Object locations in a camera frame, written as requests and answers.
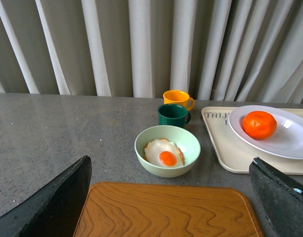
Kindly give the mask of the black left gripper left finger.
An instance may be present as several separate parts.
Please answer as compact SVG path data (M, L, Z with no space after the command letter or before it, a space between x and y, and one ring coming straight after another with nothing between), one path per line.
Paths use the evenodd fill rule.
M91 158L83 156L0 217L0 237L72 237L88 195Z

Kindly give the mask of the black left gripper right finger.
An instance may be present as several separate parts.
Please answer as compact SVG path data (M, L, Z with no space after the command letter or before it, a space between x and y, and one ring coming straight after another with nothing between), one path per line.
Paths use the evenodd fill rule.
M303 185L260 158L249 166L252 187L279 237L303 237Z

